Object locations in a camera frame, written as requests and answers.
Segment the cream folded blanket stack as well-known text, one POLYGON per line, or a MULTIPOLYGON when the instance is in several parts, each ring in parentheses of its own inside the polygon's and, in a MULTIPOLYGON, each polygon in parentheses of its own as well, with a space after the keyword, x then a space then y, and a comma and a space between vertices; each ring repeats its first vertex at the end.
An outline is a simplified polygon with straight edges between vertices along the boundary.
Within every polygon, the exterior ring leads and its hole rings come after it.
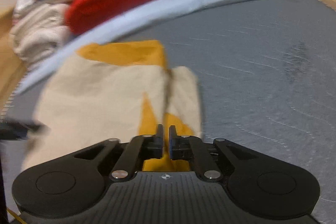
POLYGON ((71 38, 64 16, 69 5, 44 4, 18 20, 10 31, 10 45, 29 71, 64 47, 71 38))

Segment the wooden bed headboard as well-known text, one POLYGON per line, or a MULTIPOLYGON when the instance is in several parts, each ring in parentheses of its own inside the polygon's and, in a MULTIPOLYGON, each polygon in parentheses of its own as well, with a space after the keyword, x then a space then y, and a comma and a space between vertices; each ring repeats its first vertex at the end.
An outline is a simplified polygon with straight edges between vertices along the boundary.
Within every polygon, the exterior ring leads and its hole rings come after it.
POLYGON ((1 110, 17 84, 26 73, 23 61, 14 53, 10 46, 9 34, 12 28, 13 7, 1 10, 1 110))

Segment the beige and mustard hoodie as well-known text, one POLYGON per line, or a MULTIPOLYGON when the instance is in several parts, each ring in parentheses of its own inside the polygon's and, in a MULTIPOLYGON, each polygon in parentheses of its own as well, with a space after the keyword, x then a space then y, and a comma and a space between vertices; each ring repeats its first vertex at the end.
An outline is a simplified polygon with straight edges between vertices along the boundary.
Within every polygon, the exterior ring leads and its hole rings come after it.
POLYGON ((35 106, 43 127, 31 134, 23 169, 101 141, 127 143, 157 125, 201 136, 198 79, 169 68, 157 40, 80 48, 47 81, 35 106))

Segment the light blue folded sheet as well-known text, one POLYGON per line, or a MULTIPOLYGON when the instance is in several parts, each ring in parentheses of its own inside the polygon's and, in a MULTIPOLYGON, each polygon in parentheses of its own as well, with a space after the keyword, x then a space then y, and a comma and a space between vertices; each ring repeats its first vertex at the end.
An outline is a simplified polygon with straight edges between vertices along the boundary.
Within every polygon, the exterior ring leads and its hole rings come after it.
POLYGON ((72 40, 67 46, 28 73, 18 86, 21 94, 54 73, 64 60, 79 48, 92 42, 100 45, 113 42, 155 23, 179 18, 193 12, 254 0, 155 0, 110 19, 72 40))

